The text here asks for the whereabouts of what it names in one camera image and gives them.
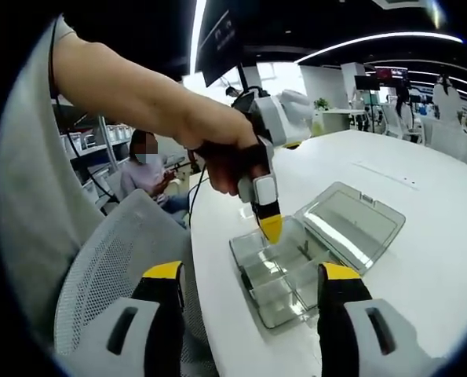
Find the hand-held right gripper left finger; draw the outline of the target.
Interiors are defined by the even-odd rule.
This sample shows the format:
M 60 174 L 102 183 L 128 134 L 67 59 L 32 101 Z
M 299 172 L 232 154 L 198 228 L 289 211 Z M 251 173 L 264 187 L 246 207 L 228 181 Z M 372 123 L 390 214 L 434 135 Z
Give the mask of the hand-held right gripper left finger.
M 131 296 L 96 263 L 76 262 L 55 316 L 55 354 L 70 376 L 179 376 L 184 263 L 146 270 Z

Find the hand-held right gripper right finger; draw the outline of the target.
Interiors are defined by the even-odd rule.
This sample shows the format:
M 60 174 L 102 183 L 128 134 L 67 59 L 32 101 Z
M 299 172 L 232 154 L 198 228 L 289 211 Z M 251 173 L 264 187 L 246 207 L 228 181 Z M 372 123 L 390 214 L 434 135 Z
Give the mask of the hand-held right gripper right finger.
M 445 364 L 418 344 L 415 327 L 371 297 L 353 269 L 319 264 L 317 331 L 323 376 L 431 376 Z

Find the person's left hand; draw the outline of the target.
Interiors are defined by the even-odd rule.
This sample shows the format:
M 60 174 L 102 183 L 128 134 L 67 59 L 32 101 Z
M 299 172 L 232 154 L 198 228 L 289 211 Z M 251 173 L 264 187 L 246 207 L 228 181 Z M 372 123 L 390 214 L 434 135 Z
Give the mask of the person's left hand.
M 232 108 L 186 115 L 179 141 L 204 158 L 211 185 L 221 193 L 239 194 L 241 178 L 268 173 L 266 152 L 249 120 Z

